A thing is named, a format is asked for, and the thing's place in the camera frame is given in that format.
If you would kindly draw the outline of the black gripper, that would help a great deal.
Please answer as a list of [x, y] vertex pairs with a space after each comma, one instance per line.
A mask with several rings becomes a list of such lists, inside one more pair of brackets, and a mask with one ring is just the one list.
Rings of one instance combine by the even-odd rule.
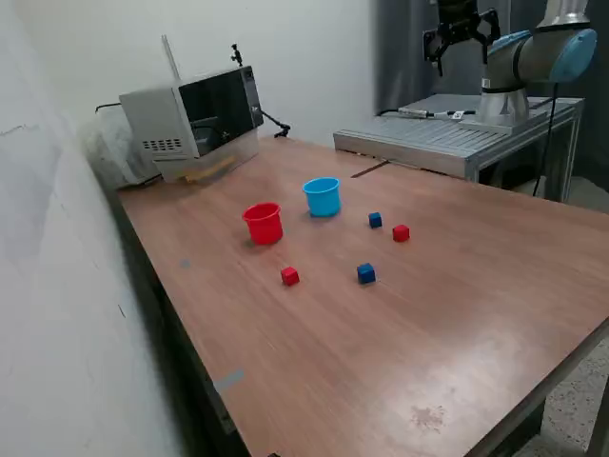
[[[481, 44], [482, 61], [488, 61], [488, 48], [501, 37], [498, 13], [489, 9], [478, 12], [476, 0], [438, 0], [439, 25], [422, 35], [423, 59], [443, 76], [442, 56], [451, 45], [451, 38], [470, 38]], [[489, 26], [487, 34], [479, 31], [481, 23]]]

